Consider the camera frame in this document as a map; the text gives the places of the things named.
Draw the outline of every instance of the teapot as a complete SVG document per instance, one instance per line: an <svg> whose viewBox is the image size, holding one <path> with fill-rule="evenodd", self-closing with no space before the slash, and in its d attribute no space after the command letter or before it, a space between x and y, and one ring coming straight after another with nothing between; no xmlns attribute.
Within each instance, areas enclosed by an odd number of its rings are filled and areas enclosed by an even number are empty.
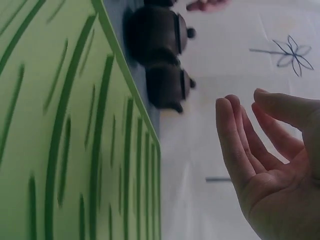
<svg viewBox="0 0 320 240"><path fill-rule="evenodd" d="M125 24L126 45L132 57L149 68L155 64L180 65L177 58L196 30L168 8L147 5L138 9Z"/></svg>

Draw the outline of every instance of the hand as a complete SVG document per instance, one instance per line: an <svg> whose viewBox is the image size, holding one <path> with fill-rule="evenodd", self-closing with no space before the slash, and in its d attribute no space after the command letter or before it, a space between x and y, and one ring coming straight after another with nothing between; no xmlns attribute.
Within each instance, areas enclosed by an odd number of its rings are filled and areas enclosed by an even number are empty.
<svg viewBox="0 0 320 240"><path fill-rule="evenodd" d="M187 11L189 12L217 12L224 9L229 0L197 0L186 6Z"/></svg>
<svg viewBox="0 0 320 240"><path fill-rule="evenodd" d="M320 101L257 89L252 110L274 147L270 154L239 99L216 101L225 165L242 212L263 240L320 239ZM276 121L302 131L303 142Z"/></svg>

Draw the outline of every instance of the green board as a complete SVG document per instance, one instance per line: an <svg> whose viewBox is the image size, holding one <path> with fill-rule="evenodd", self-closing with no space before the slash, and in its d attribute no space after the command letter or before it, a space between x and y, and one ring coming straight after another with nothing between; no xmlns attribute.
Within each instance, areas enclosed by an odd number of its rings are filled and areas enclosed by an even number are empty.
<svg viewBox="0 0 320 240"><path fill-rule="evenodd" d="M101 0L1 0L0 239L160 240L160 182Z"/></svg>

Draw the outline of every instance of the fingernail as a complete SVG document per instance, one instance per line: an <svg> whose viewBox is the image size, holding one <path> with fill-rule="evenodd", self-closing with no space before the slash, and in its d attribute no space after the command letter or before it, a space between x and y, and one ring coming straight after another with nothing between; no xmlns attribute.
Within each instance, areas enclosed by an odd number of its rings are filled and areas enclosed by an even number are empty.
<svg viewBox="0 0 320 240"><path fill-rule="evenodd" d="M266 90L264 90L262 88L257 88L255 91L259 92L259 93L264 93L264 94L269 94L270 93L270 92L268 92L268 91L266 91Z"/></svg>

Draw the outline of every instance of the petal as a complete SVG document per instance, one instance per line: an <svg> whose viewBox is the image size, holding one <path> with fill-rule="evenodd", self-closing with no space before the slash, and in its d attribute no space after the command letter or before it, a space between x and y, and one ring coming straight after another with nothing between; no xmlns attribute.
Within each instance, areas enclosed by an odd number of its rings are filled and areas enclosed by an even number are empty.
<svg viewBox="0 0 320 240"><path fill-rule="evenodd" d="M314 67L311 65L311 63L307 59L305 59L303 56L297 56L296 58L298 59L298 62L303 67L305 67L306 69L309 69L309 70L314 70Z"/></svg>
<svg viewBox="0 0 320 240"><path fill-rule="evenodd" d="M287 67L294 60L294 56L290 54L283 55L279 61L276 63L276 66L279 68Z"/></svg>
<svg viewBox="0 0 320 240"><path fill-rule="evenodd" d="M292 54L292 48L290 45L283 41L272 40L285 54Z"/></svg>
<svg viewBox="0 0 320 240"><path fill-rule="evenodd" d="M308 45L300 45L297 47L295 54L299 56L305 56L311 51L311 46Z"/></svg>
<svg viewBox="0 0 320 240"><path fill-rule="evenodd" d="M293 49L297 49L298 48L298 44L296 43L296 41L290 35L288 35L288 43L289 43L291 48L293 48Z"/></svg>
<svg viewBox="0 0 320 240"><path fill-rule="evenodd" d="M295 73L298 77L302 77L302 70L301 70L300 62L297 61L296 58L294 58L291 64L292 64L292 68L293 68L294 73Z"/></svg>

